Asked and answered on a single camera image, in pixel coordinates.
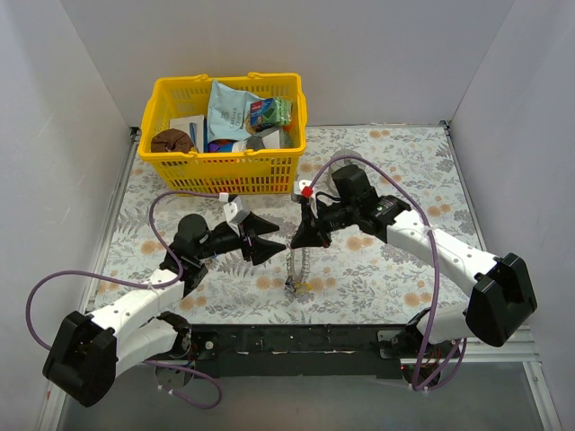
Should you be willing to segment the floral table mat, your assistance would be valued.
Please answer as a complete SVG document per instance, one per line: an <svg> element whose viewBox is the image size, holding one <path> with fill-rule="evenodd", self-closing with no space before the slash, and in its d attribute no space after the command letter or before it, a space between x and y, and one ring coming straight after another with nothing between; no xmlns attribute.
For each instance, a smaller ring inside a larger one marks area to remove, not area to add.
<svg viewBox="0 0 575 431"><path fill-rule="evenodd" d="M326 195L322 166L341 149L372 162L370 182L382 195L409 194L430 222L474 248L482 244L446 130L435 127L309 128L298 164L301 179L316 179ZM179 221L197 213L209 225L224 220L220 203L210 198L167 196L155 170L133 163L100 283L89 302L98 308L127 292L126 282L142 282L164 259L164 245ZM441 305L464 300L449 279L433 286L432 268L411 254L362 233L356 227L332 235L332 245L311 249L297 264L313 290L291 294L285 287L288 252L253 266L240 252L207 262L208 275L172 306L193 323L405 323L433 298Z"/></svg>

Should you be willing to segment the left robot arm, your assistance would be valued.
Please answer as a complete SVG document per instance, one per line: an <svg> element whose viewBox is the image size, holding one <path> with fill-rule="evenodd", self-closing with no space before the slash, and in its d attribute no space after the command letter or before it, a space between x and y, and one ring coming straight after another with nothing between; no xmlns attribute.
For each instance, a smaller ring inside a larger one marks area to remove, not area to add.
<svg viewBox="0 0 575 431"><path fill-rule="evenodd" d="M62 321L43 366L43 375L81 405L91 407L116 378L148 358L185 357L192 346L190 324L167 311L194 290L208 273L204 259L240 251L254 265L283 251L265 239L279 226L248 213L235 223L209 228L203 216L186 215L164 261L142 289L89 314L71 312Z"/></svg>

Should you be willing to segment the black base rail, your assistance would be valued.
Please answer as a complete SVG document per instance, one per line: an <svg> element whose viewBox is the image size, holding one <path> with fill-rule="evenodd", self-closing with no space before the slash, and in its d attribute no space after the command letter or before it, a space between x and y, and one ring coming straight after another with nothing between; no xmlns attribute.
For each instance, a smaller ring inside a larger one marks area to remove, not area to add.
<svg viewBox="0 0 575 431"><path fill-rule="evenodd" d="M194 324L188 345L157 360L192 362L215 378L374 376L401 379L420 352L413 324Z"/></svg>

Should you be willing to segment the blue green sponge pack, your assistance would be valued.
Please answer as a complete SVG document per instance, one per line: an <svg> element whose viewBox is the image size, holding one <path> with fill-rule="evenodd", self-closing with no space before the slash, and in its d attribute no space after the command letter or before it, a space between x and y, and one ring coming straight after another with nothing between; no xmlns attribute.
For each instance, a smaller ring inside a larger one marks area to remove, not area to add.
<svg viewBox="0 0 575 431"><path fill-rule="evenodd" d="M292 102L280 97L255 101L250 106L250 126L254 131L289 126L292 122Z"/></svg>

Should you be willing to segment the brown round pouch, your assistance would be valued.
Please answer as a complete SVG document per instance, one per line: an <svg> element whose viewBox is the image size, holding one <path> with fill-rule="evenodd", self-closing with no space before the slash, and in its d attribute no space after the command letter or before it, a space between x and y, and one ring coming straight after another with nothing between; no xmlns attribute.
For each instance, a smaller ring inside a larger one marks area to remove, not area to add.
<svg viewBox="0 0 575 431"><path fill-rule="evenodd" d="M152 153L184 153L187 154L196 147L190 136L179 129L166 129L151 140L150 151Z"/></svg>

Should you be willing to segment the light blue chips bag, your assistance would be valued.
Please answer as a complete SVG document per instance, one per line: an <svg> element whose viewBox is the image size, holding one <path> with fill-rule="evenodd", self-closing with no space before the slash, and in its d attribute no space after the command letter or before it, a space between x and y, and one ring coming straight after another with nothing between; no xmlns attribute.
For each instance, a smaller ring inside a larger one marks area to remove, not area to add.
<svg viewBox="0 0 575 431"><path fill-rule="evenodd" d="M249 124L251 105L256 101L261 101L261 97L214 80L208 101L208 141L247 139L251 133L245 121Z"/></svg>

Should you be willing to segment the yellow key tag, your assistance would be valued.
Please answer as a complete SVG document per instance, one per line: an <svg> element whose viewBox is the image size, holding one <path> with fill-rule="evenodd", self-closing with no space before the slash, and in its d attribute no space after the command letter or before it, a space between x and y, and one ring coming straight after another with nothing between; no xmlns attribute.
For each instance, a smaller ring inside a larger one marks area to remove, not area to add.
<svg viewBox="0 0 575 431"><path fill-rule="evenodd" d="M310 292L313 290L313 287L310 283L306 283L306 282L295 282L294 284L294 291L296 293L302 293L302 292Z"/></svg>

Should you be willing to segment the yellow plastic shopping basket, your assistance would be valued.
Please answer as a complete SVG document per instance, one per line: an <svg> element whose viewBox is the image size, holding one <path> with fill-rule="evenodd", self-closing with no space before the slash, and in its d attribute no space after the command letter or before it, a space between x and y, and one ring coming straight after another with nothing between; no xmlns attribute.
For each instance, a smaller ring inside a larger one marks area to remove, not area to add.
<svg viewBox="0 0 575 431"><path fill-rule="evenodd" d="M152 138L170 126L171 119L208 112L213 78L208 75L164 77L156 80L141 121L138 155L149 163L169 189L200 193L287 194L306 149L307 107L297 73L257 73L218 77L235 90L263 98L279 96L292 102L293 148L245 150L239 153L154 153Z"/></svg>

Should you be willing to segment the white blue box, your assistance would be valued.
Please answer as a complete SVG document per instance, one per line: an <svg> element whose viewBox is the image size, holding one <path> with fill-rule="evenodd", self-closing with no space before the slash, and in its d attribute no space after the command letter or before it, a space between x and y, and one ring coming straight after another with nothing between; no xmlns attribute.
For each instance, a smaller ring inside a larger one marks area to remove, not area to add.
<svg viewBox="0 0 575 431"><path fill-rule="evenodd" d="M170 119L170 128L185 132L198 153L203 153L207 143L207 121L204 115Z"/></svg>

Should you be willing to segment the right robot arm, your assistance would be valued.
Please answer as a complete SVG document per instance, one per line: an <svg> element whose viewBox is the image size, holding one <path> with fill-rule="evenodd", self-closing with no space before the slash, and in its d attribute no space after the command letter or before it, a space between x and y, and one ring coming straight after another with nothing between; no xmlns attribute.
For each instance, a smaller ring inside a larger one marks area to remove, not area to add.
<svg viewBox="0 0 575 431"><path fill-rule="evenodd" d="M384 341L387 351L424 357L443 342L469 337L501 347L535 312L535 291L526 263L518 255L498 257L432 229L405 201L378 195L356 165L340 168L332 180L339 196L331 205L320 201L310 181L295 183L293 199L301 207L301 223L290 243L292 249L327 248L333 232L355 225L438 269L468 297L436 311L419 312Z"/></svg>

